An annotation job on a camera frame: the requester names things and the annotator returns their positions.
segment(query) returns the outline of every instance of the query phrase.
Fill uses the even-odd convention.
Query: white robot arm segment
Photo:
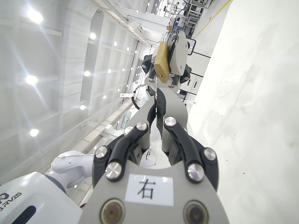
[[[47,175],[56,179],[65,189],[78,185],[92,176],[93,155],[79,151],[68,151],[57,156],[51,164],[52,172]]]

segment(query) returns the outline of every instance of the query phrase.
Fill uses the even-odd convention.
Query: chinese character
[[[148,182],[148,178],[146,179],[146,181],[144,182],[144,181],[139,181],[139,183],[140,184],[144,184],[144,186],[143,186],[143,188],[137,193],[137,195],[139,195],[141,192],[142,192],[142,198],[150,198],[150,199],[152,199],[153,198],[153,188],[151,188],[151,189],[149,189],[149,188],[145,188],[145,186],[146,186],[146,184],[149,184],[149,185],[155,185],[156,183],[155,182],[153,182],[153,183],[151,183],[151,182]],[[145,191],[150,191],[150,196],[145,196],[144,195],[144,192]]]

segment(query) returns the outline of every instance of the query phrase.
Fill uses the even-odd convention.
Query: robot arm
[[[57,156],[51,164],[53,171],[47,173],[64,189],[74,187],[92,176],[93,155],[79,151],[68,151]]]
[[[139,163],[156,115],[171,167],[152,170]],[[216,153],[191,138],[186,124],[183,102],[170,89],[158,88],[157,99],[151,97],[139,109],[124,135],[94,157],[94,191],[79,224],[229,223],[216,194]]]

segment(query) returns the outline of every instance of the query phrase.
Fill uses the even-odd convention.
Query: white robot body
[[[47,173],[62,186],[72,188],[92,176],[93,155],[72,150],[57,156],[51,164],[52,172]]]
[[[81,214],[81,208],[41,173],[33,172],[1,186],[1,224],[12,224],[14,221],[27,224],[74,224],[78,223]]]

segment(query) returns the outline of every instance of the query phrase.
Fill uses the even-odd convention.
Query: ceiling
[[[143,12],[148,0],[108,1]],[[2,184],[37,160],[48,165],[92,129],[80,127],[83,121],[99,123],[117,109],[143,56],[134,35],[87,0],[0,0],[0,8]],[[28,18],[29,9],[42,15],[40,24]],[[28,75],[35,85],[26,83]]]

